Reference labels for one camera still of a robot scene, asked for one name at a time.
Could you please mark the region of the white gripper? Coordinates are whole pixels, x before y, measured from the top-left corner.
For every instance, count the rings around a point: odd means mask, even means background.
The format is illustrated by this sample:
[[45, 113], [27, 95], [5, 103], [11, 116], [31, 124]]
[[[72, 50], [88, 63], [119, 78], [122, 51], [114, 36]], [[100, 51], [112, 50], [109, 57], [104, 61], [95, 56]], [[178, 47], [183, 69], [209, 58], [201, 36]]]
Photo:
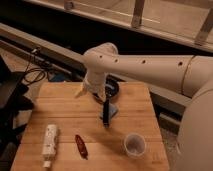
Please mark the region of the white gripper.
[[97, 73], [93, 71], [88, 71], [83, 80], [83, 87], [80, 87], [76, 93], [75, 97], [79, 98], [84, 96], [87, 91], [90, 93], [98, 94], [98, 97], [102, 102], [106, 101], [106, 94], [104, 92], [106, 82], [105, 73]]

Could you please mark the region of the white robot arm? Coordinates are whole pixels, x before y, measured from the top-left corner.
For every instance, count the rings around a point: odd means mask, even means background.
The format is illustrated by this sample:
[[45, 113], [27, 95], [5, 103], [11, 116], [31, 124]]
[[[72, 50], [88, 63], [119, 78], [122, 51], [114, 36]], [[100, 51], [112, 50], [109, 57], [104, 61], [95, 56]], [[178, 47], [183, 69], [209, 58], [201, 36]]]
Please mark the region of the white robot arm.
[[86, 75], [78, 92], [105, 98], [109, 73], [123, 75], [191, 99], [177, 137], [173, 171], [213, 171], [213, 56], [121, 55], [112, 43], [84, 52]]

